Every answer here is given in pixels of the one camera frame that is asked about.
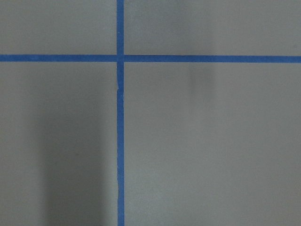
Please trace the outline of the horizontal blue tape strip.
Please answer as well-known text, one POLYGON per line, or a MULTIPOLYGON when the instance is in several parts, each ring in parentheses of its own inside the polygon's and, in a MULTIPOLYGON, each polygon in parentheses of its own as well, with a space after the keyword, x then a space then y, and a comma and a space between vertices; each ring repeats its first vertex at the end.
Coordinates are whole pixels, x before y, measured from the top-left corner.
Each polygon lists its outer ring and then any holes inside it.
POLYGON ((2 62, 297 63, 300 56, 1 54, 2 62))

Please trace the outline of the vertical blue tape strip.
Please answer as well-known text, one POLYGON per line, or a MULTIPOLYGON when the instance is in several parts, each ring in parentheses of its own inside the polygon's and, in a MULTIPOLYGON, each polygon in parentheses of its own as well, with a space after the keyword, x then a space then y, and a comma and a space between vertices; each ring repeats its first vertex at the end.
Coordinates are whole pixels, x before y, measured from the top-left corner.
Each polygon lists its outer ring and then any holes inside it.
POLYGON ((124 1, 117 0, 117 180, 118 226, 125 224, 124 176, 124 1))

